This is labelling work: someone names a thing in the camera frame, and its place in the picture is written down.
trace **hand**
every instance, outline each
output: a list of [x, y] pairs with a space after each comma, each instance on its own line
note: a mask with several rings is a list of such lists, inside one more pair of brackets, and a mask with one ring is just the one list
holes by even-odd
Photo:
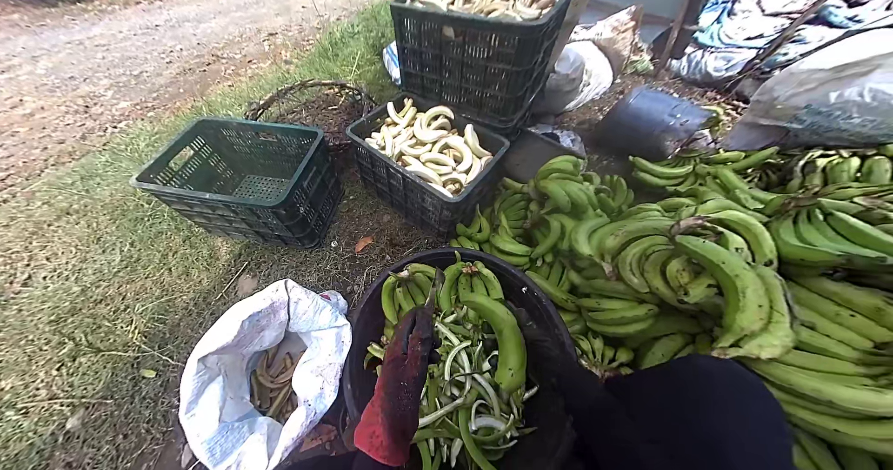
[[419, 427], [421, 389], [428, 364], [440, 361], [431, 308], [413, 308], [397, 324], [385, 349], [381, 377], [353, 434], [356, 447], [379, 463], [400, 466]]
[[539, 384], [551, 384], [571, 409], [586, 407], [605, 392], [598, 376], [586, 370], [564, 343], [537, 327], [524, 308], [507, 301], [527, 343], [530, 375]]

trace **gravel road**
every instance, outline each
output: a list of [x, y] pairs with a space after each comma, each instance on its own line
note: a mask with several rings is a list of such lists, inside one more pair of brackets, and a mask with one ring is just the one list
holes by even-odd
[[0, 14], [0, 195], [134, 120], [283, 60], [370, 1], [164, 0]]

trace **black bucket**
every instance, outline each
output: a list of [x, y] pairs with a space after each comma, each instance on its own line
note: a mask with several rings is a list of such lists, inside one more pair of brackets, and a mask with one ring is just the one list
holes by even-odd
[[681, 147], [712, 144], [709, 135], [696, 134], [712, 115], [687, 100], [647, 87], [633, 88], [617, 101], [584, 142], [623, 156], [657, 161]]
[[[366, 347], [371, 341], [378, 341], [384, 329], [384, 314], [381, 312], [381, 285], [391, 271], [401, 271], [409, 263], [423, 263], [444, 269], [455, 263], [455, 253], [462, 255], [463, 261], [481, 261], [496, 273], [502, 284], [506, 300], [524, 308], [530, 319], [548, 332], [556, 343], [560, 343], [568, 359], [576, 361], [571, 335], [552, 302], [539, 287], [521, 271], [499, 258], [485, 252], [467, 248], [437, 248], [426, 250], [392, 265], [374, 282], [356, 309], [353, 317], [353, 344], [347, 354], [344, 374], [341, 378], [342, 391], [347, 403], [347, 412], [353, 423], [360, 419], [363, 409], [373, 397], [375, 382], [378, 379], [374, 370], [363, 368]], [[524, 404], [526, 426], [536, 426], [529, 435], [521, 437], [518, 443], [499, 461], [497, 468], [512, 469], [557, 469], [573, 448], [571, 419], [564, 413], [563, 400], [557, 392], [538, 382], [540, 391]]]

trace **crate handle hole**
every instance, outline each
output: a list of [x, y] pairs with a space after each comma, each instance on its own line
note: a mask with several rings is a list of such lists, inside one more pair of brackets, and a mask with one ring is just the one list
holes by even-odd
[[192, 147], [186, 146], [181, 150], [180, 153], [177, 153], [177, 156], [171, 158], [171, 163], [170, 165], [168, 165], [168, 167], [173, 172], [176, 172], [180, 168], [183, 168], [186, 162], [189, 161], [189, 158], [191, 158], [193, 155], [195, 155], [195, 151], [192, 150]]

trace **green grass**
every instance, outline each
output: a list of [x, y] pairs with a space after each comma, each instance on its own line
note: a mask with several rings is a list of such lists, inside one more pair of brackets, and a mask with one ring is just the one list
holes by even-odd
[[298, 79], [393, 95], [380, 63], [392, 34], [387, 5], [372, 5], [293, 67], [140, 123], [0, 205], [0, 468], [126, 468], [157, 449], [173, 422], [177, 363], [232, 302], [217, 294], [245, 262], [313, 254], [211, 237], [129, 177], [195, 116], [240, 116]]

